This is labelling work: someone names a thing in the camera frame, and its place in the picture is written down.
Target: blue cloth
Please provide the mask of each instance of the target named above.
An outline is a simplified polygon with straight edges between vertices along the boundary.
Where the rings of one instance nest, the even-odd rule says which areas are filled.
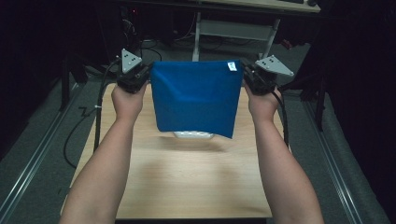
[[[232,138],[242,78],[239,61],[156,62],[151,86],[158,129]]]

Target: wooden table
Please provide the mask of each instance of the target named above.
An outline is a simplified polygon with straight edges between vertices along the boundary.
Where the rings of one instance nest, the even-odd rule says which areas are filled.
[[[106,88],[102,137],[115,111]],[[94,126],[75,177],[92,155]],[[282,130],[276,113],[276,127]],[[241,89],[233,139],[178,139],[156,126],[150,85],[134,126],[132,160],[117,219],[270,217],[259,173],[248,97]]]
[[[289,11],[300,11],[300,12],[314,12],[319,13],[320,7],[318,5],[311,7],[307,4],[307,0],[304,0],[303,4],[279,1],[279,0],[200,0],[201,2],[207,3],[219,3],[226,5],[236,5],[244,7],[263,7],[270,9],[280,9]]]

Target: black wire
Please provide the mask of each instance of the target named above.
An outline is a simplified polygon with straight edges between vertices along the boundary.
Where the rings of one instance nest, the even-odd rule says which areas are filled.
[[[150,51],[153,51],[153,52],[157,53],[157,54],[158,54],[158,56],[160,56],[160,61],[161,61],[161,62],[163,61],[163,56],[162,56],[162,55],[161,55],[161,53],[160,53],[160,52],[158,52],[157,50],[155,50],[155,49],[146,49],[146,48],[142,48],[142,49],[145,49],[145,50],[150,50]]]
[[[154,45],[143,48],[143,42],[154,42]],[[143,49],[154,49],[155,47],[157,47],[157,45],[158,45],[158,40],[153,39],[153,40],[150,40],[150,41],[142,41],[142,45],[140,46],[140,48],[143,48]]]
[[[201,48],[201,49],[205,49],[205,50],[215,50],[215,49],[220,48],[220,47],[223,45],[223,43],[224,43],[224,38],[221,37],[221,38],[219,39],[219,44],[218,44],[217,46],[215,46],[214,48],[205,48],[205,47],[203,47],[202,45],[200,45],[200,48]]]
[[[105,80],[108,74],[108,71],[110,71],[110,68],[114,66],[116,63],[120,61],[120,58],[116,59],[115,61],[111,62],[108,68],[105,71],[105,74],[103,75],[102,82],[100,85],[99,89],[99,94],[98,94],[98,101],[96,104],[96,131],[95,131],[95,141],[93,144],[93,150],[96,150],[99,146],[99,139],[100,139],[100,124],[101,124],[101,118],[102,118],[102,102],[103,102],[103,91],[105,88]]]
[[[195,44],[194,40],[190,41],[188,44],[180,44],[179,42],[187,42],[190,38],[194,37],[195,35],[191,35],[191,36],[186,36],[183,39],[179,39],[179,40],[175,40],[174,44],[181,46],[181,47],[188,47],[191,46],[193,44]]]
[[[86,73],[88,73],[89,75],[93,75],[94,77],[101,77],[103,75],[103,73],[94,72],[94,71],[88,69],[87,67],[84,67],[84,70],[85,70]]]
[[[252,42],[257,42],[257,40],[249,39],[249,40],[247,40],[247,41],[244,42],[244,43],[238,43],[238,42],[235,42],[235,41],[231,41],[231,40],[228,38],[228,39],[225,39],[224,42],[229,43],[229,44],[232,44],[232,45],[236,45],[236,46],[246,46],[246,45],[251,44]]]
[[[70,134],[67,136],[66,141],[64,142],[64,159],[66,160],[67,164],[69,164],[71,167],[77,169],[77,166],[75,164],[73,164],[73,162],[71,162],[68,158],[67,158],[67,144],[71,138],[71,136],[73,135],[74,131],[77,129],[78,125],[84,121],[85,118],[89,117],[91,113],[93,113],[93,111],[95,111],[96,108],[94,108],[93,110],[91,110],[87,115],[83,115],[83,118],[76,124],[76,126],[74,126],[74,128],[72,129],[72,131],[70,132]]]
[[[264,81],[264,79],[262,79],[262,77],[260,77],[260,75],[254,73],[259,80],[266,85],[266,81]],[[285,144],[287,147],[289,147],[289,126],[288,126],[288,117],[286,114],[286,107],[285,107],[285,101],[282,97],[282,99],[279,98],[279,96],[274,92],[271,91],[271,93],[275,96],[275,98],[277,99],[277,101],[280,104],[280,108],[282,109],[282,118],[283,118],[283,141],[285,141]]]
[[[143,58],[143,41],[140,42],[139,49],[140,49],[140,58]]]

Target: white bracket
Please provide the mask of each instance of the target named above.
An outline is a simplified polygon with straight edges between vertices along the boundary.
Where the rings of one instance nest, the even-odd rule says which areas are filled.
[[[278,75],[284,75],[288,77],[294,76],[294,73],[291,72],[290,69],[274,55],[258,60],[256,64],[260,68],[270,73],[275,73]]]
[[[142,59],[132,54],[126,49],[121,52],[122,55],[122,73],[127,74],[133,68],[142,63]]]

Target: finger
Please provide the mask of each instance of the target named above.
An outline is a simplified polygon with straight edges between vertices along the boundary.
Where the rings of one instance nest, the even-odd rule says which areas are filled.
[[[122,87],[120,87],[119,85],[115,85],[113,92],[118,92],[118,91],[124,92],[124,93],[129,93],[129,92],[125,91]]]
[[[148,86],[149,81],[146,81],[145,84],[143,84],[142,88],[140,88],[140,91],[137,92],[139,95],[144,95],[146,92],[146,87]]]

